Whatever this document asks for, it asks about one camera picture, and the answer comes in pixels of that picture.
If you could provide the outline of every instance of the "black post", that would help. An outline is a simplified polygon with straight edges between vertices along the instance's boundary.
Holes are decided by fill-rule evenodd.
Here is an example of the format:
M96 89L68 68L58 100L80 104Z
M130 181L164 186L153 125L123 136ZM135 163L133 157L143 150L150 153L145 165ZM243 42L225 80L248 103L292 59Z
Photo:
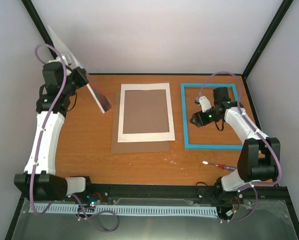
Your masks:
M260 58L263 50L265 49L266 45L269 43L271 37L273 36L275 30L278 28L280 22L282 21L282 19L284 18L286 12L288 11L288 9L290 8L291 4L292 4L293 0L283 0L281 5L279 6L273 20L271 21L270 25L268 26L263 38L260 40L253 56L251 57L251 59L249 60L243 74L242 74L242 78L243 81L245 81L248 76L250 75L252 69L254 68L256 62L258 61L258 59Z
M41 35L41 37L43 38L44 42L46 44L49 44L49 45L53 45L53 42L52 42L52 39L48 33L48 31L46 30L38 12L36 11L33 3L31 0L21 0L21 2L23 3L24 7L26 8L30 18L33 20L39 34ZM51 49L48 49L50 54L52 55L52 57L54 59L56 59L57 55L55 52L53 52Z

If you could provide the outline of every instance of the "white perforated rail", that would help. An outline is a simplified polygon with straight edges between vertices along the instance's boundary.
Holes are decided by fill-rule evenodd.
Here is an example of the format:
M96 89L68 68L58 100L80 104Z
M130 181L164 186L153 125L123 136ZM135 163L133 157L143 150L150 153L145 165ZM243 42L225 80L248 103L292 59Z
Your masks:
M35 203L36 210L41 212L47 206L46 203ZM52 204L47 214L77 214L79 205L76 204ZM101 211L113 211L118 216L188 216L216 218L216 207L210 206L123 206L123 205L98 205L95 210L86 210L88 214L96 214Z

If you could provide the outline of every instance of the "black metal frame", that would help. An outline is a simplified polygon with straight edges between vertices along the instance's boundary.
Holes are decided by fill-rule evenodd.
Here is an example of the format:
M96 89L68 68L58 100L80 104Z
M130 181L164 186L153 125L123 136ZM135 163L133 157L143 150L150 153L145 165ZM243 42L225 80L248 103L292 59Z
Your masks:
M38 15L37 11L31 0L21 0L28 11L31 19L33 20L37 30L42 36L45 43L53 45L51 37L49 36L44 24ZM257 46L253 56L251 57L249 63L247 64L243 74L237 74L238 76L242 76L243 84L247 93L247 97L251 106L252 114L255 119L256 125L260 128L260 122L255 110L255 106L252 101L251 93L249 91L249 87L247 84L247 78L251 73L253 67L257 63L260 58L263 50L266 45L270 41L273 36L275 30L279 26L282 21L285 13L289 9L293 0L283 0L279 9L277 10L276 15L271 21L267 31L265 32L263 38L261 39L259 45ZM94 75L210 75L204 73L92 73ZM123 184L93 184L92 188L95 192L99 192L103 199L109 203L112 203L113 200L118 200L119 198L162 198L162 199L186 199L193 201L195 203L200 204L211 204L214 207L222 208L229 207L229 203L219 203L212 196L211 192L213 191L213 186L181 186L181 185L123 185ZM299 239L299 221L297 219L297 215L295 213L290 194L286 187L257 187L258 195L261 199L268 200L284 200L287 205L287 209L289 211L294 229L296 231L296 235ZM255 198L255 194L251 189L247 189L244 191L245 199L253 199ZM7 235L5 237L6 240L10 240L13 237L13 233L16 227L16 223L18 221L22 205L24 203L24 197L21 196L19 199L18 205L16 207L13 219L9 226Z

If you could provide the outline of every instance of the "wooden tabletop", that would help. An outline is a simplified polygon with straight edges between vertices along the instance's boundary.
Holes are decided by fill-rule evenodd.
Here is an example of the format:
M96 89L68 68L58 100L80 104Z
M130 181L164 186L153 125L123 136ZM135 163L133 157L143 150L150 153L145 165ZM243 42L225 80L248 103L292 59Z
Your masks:
M181 83L202 83L208 76L197 75L91 75L113 103L121 84L169 83L175 130L175 141L169 152L111 153L113 109L102 114L87 87L77 91L77 103L70 111L61 129L56 151L56 174L60 177L90 176L93 183L103 184L160 184L194 185L203 181L209 185L218 177L229 174L202 161L236 166L239 150L185 149ZM210 83L239 84L232 76L215 76ZM187 115L200 108L194 104L199 88L186 89ZM212 89L204 95L213 102ZM241 102L253 119L245 90ZM226 123L224 131L217 131L213 123L197 128L188 124L192 144L240 144L233 129Z

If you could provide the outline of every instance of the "robotic arm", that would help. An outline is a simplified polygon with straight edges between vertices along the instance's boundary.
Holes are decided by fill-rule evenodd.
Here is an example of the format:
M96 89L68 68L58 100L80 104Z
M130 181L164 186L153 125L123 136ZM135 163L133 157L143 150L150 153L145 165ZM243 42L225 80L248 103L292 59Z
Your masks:
M279 174L276 162L269 149L256 133L266 139L278 159L281 146L279 140L268 137L263 133L247 116L242 104L240 104L239 110L237 101L230 99L227 87L214 89L213 97L214 106L211 106L210 101L205 96L201 96L198 101L195 101L201 106L202 110L194 113L190 122L197 127L215 122L219 131L224 129L224 122L226 122L234 129L243 143L237 169L229 175L219 178L216 185L219 185L221 191L233 192L248 183L276 179ZM222 121L221 129L217 125L219 121Z
M24 174L16 174L14 177L14 184L29 199L30 179L33 165L36 164L33 188L35 201L63 200L72 193L85 191L91 183L89 177L86 176L55 176L56 148L71 103L70 97L76 94L77 89L88 83L85 69L76 67L72 70L69 67L71 65L70 61L65 56L62 56L62 58L66 63L66 83L45 125L40 140L37 163L35 163L34 158L42 124L63 81L63 67L59 58L51 60L43 66L42 73L45 84L40 87L39 99L36 102L37 127L33 147Z

